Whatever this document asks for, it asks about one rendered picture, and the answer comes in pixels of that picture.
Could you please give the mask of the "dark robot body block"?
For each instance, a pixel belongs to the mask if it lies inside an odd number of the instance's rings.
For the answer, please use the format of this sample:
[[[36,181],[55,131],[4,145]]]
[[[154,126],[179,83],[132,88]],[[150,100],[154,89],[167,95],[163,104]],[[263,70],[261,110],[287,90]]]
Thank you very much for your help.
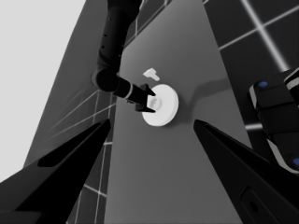
[[[299,176],[299,67],[257,81],[249,98],[277,163]]]

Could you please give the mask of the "small white T-shaped piece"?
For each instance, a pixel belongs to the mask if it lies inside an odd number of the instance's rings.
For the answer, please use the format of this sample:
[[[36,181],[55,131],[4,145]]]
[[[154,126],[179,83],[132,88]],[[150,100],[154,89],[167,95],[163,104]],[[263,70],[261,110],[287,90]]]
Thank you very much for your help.
[[[150,77],[154,79],[155,81],[159,81],[160,78],[156,74],[156,70],[153,68],[148,69],[146,72],[143,73],[145,77]]]

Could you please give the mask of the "large thick white disc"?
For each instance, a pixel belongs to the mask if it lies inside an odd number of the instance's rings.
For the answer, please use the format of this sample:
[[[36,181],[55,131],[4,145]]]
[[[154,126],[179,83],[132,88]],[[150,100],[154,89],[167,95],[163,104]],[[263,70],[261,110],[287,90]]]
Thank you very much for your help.
[[[148,125],[162,127],[168,124],[178,112],[178,94],[168,85],[160,84],[151,89],[155,96],[148,96],[147,107],[154,113],[143,112],[142,117]]]

